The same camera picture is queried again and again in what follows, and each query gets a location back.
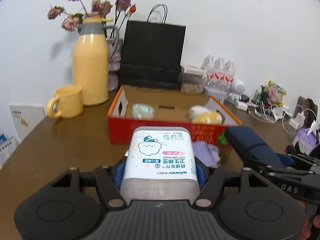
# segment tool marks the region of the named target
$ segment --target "metal screw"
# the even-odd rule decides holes
[[[122,207],[124,205],[123,200],[115,198],[108,201],[110,207]]]
[[[196,201],[196,205],[198,207],[209,207],[211,205],[211,201],[209,199],[201,198]]]

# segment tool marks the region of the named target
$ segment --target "white label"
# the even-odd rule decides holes
[[[190,135],[184,131],[135,132],[123,176],[128,178],[197,181]]]

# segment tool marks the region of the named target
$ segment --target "purple cloth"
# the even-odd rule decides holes
[[[205,141],[192,142],[193,155],[206,166],[218,166],[220,163],[219,148]]]

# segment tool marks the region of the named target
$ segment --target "white robot figurine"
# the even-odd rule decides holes
[[[241,94],[243,94],[244,90],[244,83],[241,80],[235,79],[231,86],[230,99],[234,101],[241,100]]]

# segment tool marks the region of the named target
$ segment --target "container lid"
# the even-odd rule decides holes
[[[197,76],[205,76],[205,70],[202,68],[198,68],[196,66],[188,65],[188,64],[181,64],[181,72],[183,74],[191,74]]]

